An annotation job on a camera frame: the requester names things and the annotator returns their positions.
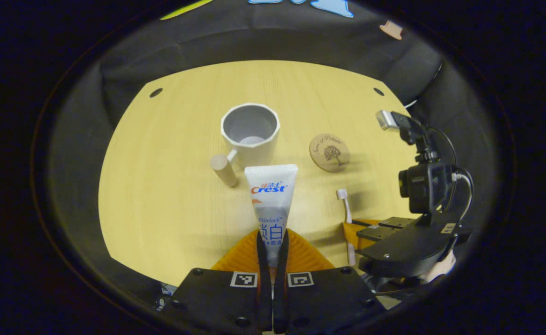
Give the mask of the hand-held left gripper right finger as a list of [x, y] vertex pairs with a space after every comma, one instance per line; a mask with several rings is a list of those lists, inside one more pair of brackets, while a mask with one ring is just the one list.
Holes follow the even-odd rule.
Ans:
[[353, 335], [384, 313], [353, 267], [335, 267], [305, 238], [286, 231], [274, 285], [275, 333]]

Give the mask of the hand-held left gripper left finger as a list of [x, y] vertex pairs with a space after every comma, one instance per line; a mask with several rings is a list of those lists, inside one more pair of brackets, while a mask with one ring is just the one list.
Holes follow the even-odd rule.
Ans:
[[271, 276], [258, 231], [213, 267], [193, 268], [168, 304], [186, 335], [260, 335], [272, 329]]

